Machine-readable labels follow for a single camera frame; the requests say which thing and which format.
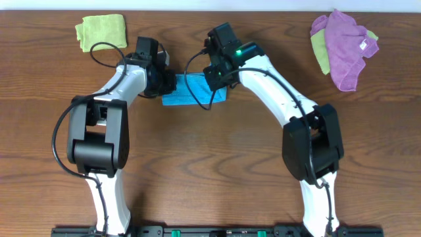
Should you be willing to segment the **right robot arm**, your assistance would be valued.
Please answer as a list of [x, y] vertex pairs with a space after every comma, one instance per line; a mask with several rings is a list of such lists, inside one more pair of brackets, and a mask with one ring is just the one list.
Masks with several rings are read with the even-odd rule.
[[210, 36], [204, 46], [210, 57], [204, 73], [212, 91], [240, 83], [276, 117], [283, 132], [282, 159], [300, 183], [303, 224], [311, 236], [333, 236], [339, 227], [334, 184], [344, 153], [337, 111], [298, 92], [254, 42]]

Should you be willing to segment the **blue microfiber cloth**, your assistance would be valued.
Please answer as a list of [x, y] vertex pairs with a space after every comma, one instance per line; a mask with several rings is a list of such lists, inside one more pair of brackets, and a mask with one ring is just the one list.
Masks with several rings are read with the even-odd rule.
[[[176, 90], [171, 94], [162, 96], [162, 104], [164, 106], [176, 105], [196, 105], [197, 102], [190, 94], [183, 74], [176, 75]], [[193, 92], [194, 96], [199, 100], [202, 105], [208, 104], [211, 101], [212, 92], [210, 91], [205, 75], [203, 72], [188, 72], [187, 82]], [[220, 103], [226, 100], [227, 88], [221, 88], [216, 91], [213, 103]]]

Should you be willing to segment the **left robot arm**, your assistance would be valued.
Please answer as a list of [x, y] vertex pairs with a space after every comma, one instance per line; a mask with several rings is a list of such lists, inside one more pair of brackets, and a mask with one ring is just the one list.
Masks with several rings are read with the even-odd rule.
[[122, 236], [131, 213], [122, 170], [130, 150], [128, 110], [139, 96], [172, 92], [175, 76], [165, 50], [140, 49], [114, 66], [111, 79], [91, 95], [75, 97], [69, 109], [67, 157], [89, 186], [99, 236]]

